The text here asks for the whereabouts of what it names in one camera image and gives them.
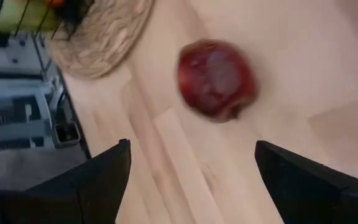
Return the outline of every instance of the apple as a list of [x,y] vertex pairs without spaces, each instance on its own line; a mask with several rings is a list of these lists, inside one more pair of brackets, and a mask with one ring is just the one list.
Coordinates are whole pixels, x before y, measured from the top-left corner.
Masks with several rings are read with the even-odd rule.
[[214,121],[236,119],[256,99],[257,85],[236,46],[203,39],[182,48],[178,89],[185,103]]

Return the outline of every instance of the round woven mat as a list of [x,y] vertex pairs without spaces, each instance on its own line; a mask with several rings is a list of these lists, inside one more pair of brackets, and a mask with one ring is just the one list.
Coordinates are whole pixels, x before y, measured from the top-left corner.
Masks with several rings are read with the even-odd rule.
[[94,0],[70,41],[63,26],[47,41],[48,51],[63,72],[98,78],[111,72],[134,45],[154,0]]

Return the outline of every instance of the wire rack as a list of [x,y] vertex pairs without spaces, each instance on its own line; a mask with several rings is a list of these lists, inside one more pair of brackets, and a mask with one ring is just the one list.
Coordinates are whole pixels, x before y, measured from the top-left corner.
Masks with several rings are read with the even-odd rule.
[[[24,16],[29,8],[29,4],[31,1],[42,1],[42,0],[27,0],[26,1],[23,13],[21,14],[21,18],[19,20],[19,23],[18,23],[17,27],[14,29],[14,32],[12,32],[12,34],[11,34],[11,36],[13,35],[14,38],[17,37],[19,31],[21,30],[21,25],[23,23]],[[91,7],[91,5],[94,3],[94,0],[66,0],[66,1],[75,2],[75,4],[81,4],[81,6],[79,7],[79,8],[81,8],[80,9],[81,10],[80,22],[85,17],[85,15],[88,13],[88,10]],[[0,0],[0,15],[1,15],[1,9],[2,9],[3,4],[4,4],[4,0]],[[40,63],[40,69],[41,69],[42,75],[45,75],[48,72],[48,69],[50,68],[50,66],[52,64],[52,59],[49,57],[48,62],[44,63],[44,61],[42,60],[40,47],[37,44],[37,40],[40,42],[42,47],[45,46],[44,45],[45,36],[42,35],[41,29],[42,29],[43,24],[48,16],[48,13],[51,10],[54,10],[54,8],[52,7],[52,1],[49,1],[49,3],[47,4],[45,13],[44,13],[42,20],[41,20],[40,24],[38,25],[37,29],[35,31],[32,31],[29,33],[29,35],[32,38],[33,44],[34,44],[35,51],[37,52],[37,57],[38,57],[38,61]],[[73,24],[73,23],[66,22],[64,19],[60,19],[56,28],[53,30],[52,35],[50,36],[50,39],[51,40],[70,41],[71,37],[73,36],[73,34],[76,32],[78,26],[80,25],[80,22]],[[61,28],[63,28],[63,30],[67,33],[67,37],[65,39],[54,39],[56,32],[58,30],[60,30]]]

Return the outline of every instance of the woven placemat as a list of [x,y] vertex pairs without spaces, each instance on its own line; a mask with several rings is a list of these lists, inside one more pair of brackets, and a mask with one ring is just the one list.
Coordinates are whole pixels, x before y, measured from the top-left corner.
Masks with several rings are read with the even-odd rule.
[[98,78],[111,73],[136,42],[154,0],[94,0],[70,41],[63,26],[47,48],[64,73]]

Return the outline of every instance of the wooden countertop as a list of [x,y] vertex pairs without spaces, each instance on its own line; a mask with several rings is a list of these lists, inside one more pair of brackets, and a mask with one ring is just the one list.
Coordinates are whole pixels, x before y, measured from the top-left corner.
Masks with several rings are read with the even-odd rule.
[[[262,87],[214,124],[178,95],[180,48],[231,41]],[[127,60],[93,81],[65,75],[92,155],[132,142],[118,224],[282,223],[254,160],[265,139],[358,177],[358,1],[156,0]]]

